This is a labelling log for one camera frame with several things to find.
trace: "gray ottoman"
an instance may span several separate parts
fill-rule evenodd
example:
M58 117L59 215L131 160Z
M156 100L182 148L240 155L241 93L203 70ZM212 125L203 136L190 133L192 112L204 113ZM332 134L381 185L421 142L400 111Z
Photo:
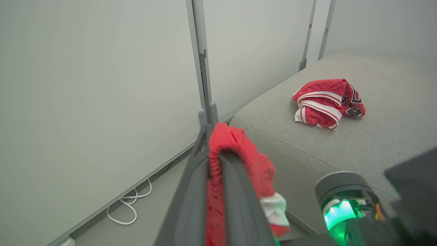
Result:
M246 105L231 125L268 154L287 212L323 233L314 195L319 179L337 171L359 173L390 211L396 192L384 170L437 145L437 73L428 67L381 55L325 57ZM360 93L366 116L342 118L335 131L295 122L291 95L307 82L334 78L345 78Z

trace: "red and white jersey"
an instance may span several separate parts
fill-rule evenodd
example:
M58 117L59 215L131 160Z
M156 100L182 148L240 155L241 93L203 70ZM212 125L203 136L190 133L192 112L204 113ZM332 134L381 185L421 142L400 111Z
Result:
M295 121L336 129L342 117L364 116L358 92L345 79L311 81L293 94L299 109Z

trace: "coiled white cord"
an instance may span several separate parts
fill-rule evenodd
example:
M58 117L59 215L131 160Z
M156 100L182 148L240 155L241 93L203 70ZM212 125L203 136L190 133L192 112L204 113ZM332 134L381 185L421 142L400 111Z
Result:
M149 190L149 192L147 192L147 194L144 194L144 195L138 195L138 191L137 191L137 189L134 188L134 191L135 191L135 195L134 195L134 196L122 197L122 198L120 198L120 200L119 200L121 203L123 203L124 205L128 206L128 207L132 210L132 212L134 212L135 218L134 218L131 222L121 222L121 221L118 221L118 220L112 218L112 217L109 215L109 207L106 209L106 214L108 215L108 218L111 219L112 221L114 221L115 223L118 223L118 224L121 224L121 225L130 225L130 224L132 224L133 222L135 222L136 219L137 219L137 213L136 213L135 209L134 209L131 205L134 204L134 203L137 201L138 198L146 197L146 196L148 196L148 195L152 192L152 182L150 182L149 179L147 179L147 181L149 182L149 186L150 186L150 190ZM130 202L130 203L125 202L124 199L129 199L129 198L134 198L134 200L133 200L132 202Z

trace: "cylindrical device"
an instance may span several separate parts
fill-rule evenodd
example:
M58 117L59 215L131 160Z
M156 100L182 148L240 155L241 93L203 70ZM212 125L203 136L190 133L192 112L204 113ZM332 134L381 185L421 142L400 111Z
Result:
M367 181L353 172L323 177L316 185L316 197L329 234L340 246L350 245L348 220L383 221L386 216Z

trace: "red cloth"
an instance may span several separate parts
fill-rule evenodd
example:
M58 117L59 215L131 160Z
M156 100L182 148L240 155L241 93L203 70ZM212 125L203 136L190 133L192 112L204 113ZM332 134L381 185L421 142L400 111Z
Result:
M243 129L217 123L209 140L209 169L207 182L206 245L225 246L225 205L223 199L222 173L219 155L222 151L235 152L243 161L258 198L275 194L273 179L275 169L265 154L258 153L256 146L246 137ZM288 226L272 225L278 237L288 231Z
M293 94L293 100L299 106L296 121L332 130L342 117L366 114L358 92L345 79L311 81Z

